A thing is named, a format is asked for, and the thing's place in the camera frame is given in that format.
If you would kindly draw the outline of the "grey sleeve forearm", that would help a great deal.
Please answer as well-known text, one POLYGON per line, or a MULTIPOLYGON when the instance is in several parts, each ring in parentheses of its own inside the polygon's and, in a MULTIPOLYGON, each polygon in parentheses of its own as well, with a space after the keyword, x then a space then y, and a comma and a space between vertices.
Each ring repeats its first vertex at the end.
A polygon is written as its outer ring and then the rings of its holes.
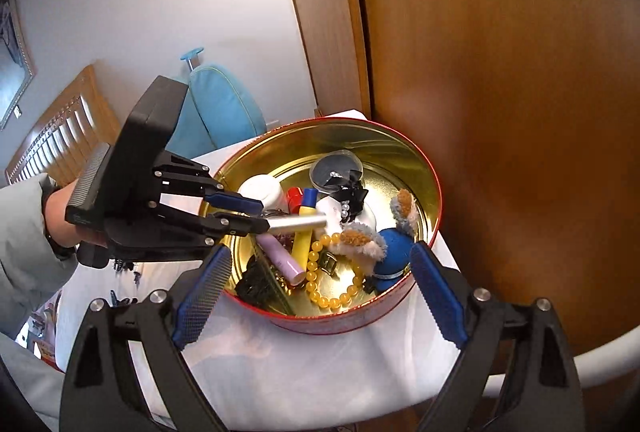
POLYGON ((1 189, 1 333, 11 340, 77 266, 75 250, 55 243, 44 219, 57 190, 46 174, 1 189))

